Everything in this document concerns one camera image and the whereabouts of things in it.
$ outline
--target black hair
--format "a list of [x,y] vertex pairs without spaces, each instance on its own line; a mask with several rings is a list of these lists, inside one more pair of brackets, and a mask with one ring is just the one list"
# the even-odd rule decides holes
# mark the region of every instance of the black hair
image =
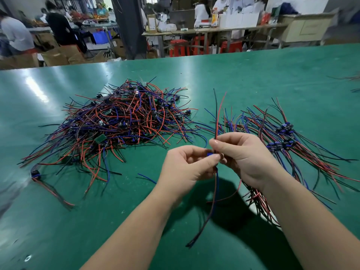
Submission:
[[49,0],[45,1],[45,6],[47,8],[47,10],[56,10],[57,7],[55,4],[53,4],[52,2],[50,2]]
[[7,17],[7,16],[9,16],[9,15],[5,11],[2,11],[0,9],[0,17]]
[[199,4],[205,5],[206,12],[209,14],[209,17],[211,16],[211,10],[209,7],[209,1],[208,0],[199,0]]

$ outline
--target black shirt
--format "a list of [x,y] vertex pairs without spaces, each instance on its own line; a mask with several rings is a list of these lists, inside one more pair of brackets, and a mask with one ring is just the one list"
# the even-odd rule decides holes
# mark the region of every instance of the black shirt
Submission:
[[57,12],[50,12],[45,19],[54,33],[55,40],[58,44],[76,44],[74,31],[71,29],[70,24],[64,15]]

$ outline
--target hand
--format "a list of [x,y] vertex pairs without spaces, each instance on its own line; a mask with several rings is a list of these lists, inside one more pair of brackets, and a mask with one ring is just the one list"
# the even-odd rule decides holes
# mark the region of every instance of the hand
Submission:
[[209,152],[211,150],[191,145],[169,150],[154,188],[157,195],[176,205],[195,186],[197,180],[211,178],[220,155],[207,157]]
[[221,163],[232,168],[248,185],[263,191],[266,182],[284,171],[263,142],[255,135],[229,132],[211,139],[210,146],[224,154]]

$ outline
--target pile of wires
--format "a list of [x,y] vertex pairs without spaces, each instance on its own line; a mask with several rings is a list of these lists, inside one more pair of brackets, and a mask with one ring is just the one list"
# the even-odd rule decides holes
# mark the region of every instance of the pile of wires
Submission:
[[[262,110],[254,105],[260,114],[256,114],[250,108],[247,108],[246,111],[242,111],[241,115],[237,117],[236,115],[233,116],[231,110],[230,117],[228,117],[226,109],[223,109],[222,121],[219,121],[218,115],[214,116],[211,112],[206,110],[214,117],[215,121],[211,123],[214,123],[215,126],[213,127],[202,123],[196,123],[196,127],[210,132],[211,134],[217,133],[218,135],[226,132],[246,132],[257,135],[266,145],[268,150],[272,152],[282,167],[288,173],[290,173],[295,180],[304,185],[318,199],[321,197],[335,204],[335,202],[332,200],[314,191],[320,179],[320,175],[322,174],[326,179],[333,181],[338,186],[338,188],[343,191],[340,185],[348,187],[350,186],[345,182],[338,180],[337,178],[343,178],[356,182],[360,181],[341,175],[338,171],[337,165],[330,162],[330,160],[350,162],[356,161],[356,159],[342,158],[298,133],[294,129],[293,124],[287,121],[278,100],[275,101],[273,99],[273,103],[274,104],[271,105],[270,108],[275,109],[280,114],[280,119],[269,114],[268,109]],[[317,169],[318,176],[314,187],[310,188],[308,186],[308,183],[303,178],[299,167],[292,157],[292,154],[299,156],[301,159],[305,160],[307,163]],[[240,189],[241,183],[242,181],[240,179],[238,189],[235,193],[226,198],[216,199],[214,202],[220,202],[236,195]],[[245,198],[246,202],[249,202],[249,206],[251,204],[255,204],[257,213],[259,215],[262,215],[269,223],[279,227],[279,224],[274,218],[264,195],[260,191],[250,186],[246,187],[249,191],[243,196],[243,198]],[[327,208],[331,209],[327,203],[320,199],[319,201],[322,202],[322,204],[324,204]]]
[[95,180],[110,181],[111,174],[121,173],[109,170],[108,156],[112,154],[121,162],[126,162],[121,149],[131,145],[155,143],[166,148],[169,138],[178,137],[191,141],[193,135],[200,135],[192,128],[191,110],[177,106],[180,98],[187,96],[179,92],[186,88],[161,90],[150,82],[127,80],[121,86],[105,87],[107,93],[99,93],[95,98],[85,98],[83,104],[71,99],[66,104],[67,117],[58,124],[58,129],[45,135],[45,142],[23,158],[21,167],[35,162],[31,168],[31,178],[57,197],[66,207],[73,207],[42,178],[39,167],[75,165],[78,171],[91,175],[89,191]]

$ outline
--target green tabletop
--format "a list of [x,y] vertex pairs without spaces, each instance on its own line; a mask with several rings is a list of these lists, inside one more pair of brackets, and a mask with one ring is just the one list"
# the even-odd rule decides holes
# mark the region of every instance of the green tabletop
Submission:
[[[58,176],[56,169],[43,170],[46,180],[77,205],[72,211],[30,182],[30,167],[19,169],[16,163],[56,129],[38,125],[62,122],[61,109],[69,96],[93,97],[106,83],[156,77],[153,83],[162,89],[186,86],[189,107],[199,109],[192,118],[205,123],[211,116],[204,108],[215,111],[213,88],[219,98],[227,91],[223,106],[232,106],[238,114],[253,104],[264,109],[271,97],[278,97],[297,131],[344,158],[356,159],[360,93],[350,90],[360,83],[328,76],[355,76],[359,60],[360,44],[354,44],[1,71],[0,269],[78,269],[154,187],[137,173],[153,180],[159,176],[166,150],[137,146],[123,151],[127,163],[110,160],[111,169],[123,176],[112,176],[103,195],[104,185],[98,181],[84,197],[90,176],[71,167]],[[176,139],[169,141],[176,146]],[[194,144],[205,142],[196,139]],[[297,162],[314,186],[315,169]],[[339,165],[342,174],[360,178],[358,162]],[[239,179],[226,167],[219,168],[219,176],[220,196],[230,195]],[[205,200],[213,185],[213,180],[198,184],[171,215],[151,269],[300,268],[281,230],[255,216],[240,196],[218,207],[194,247],[185,248],[209,212]],[[360,185],[349,185],[342,193],[321,178],[316,189],[336,201],[332,212],[360,237]]]

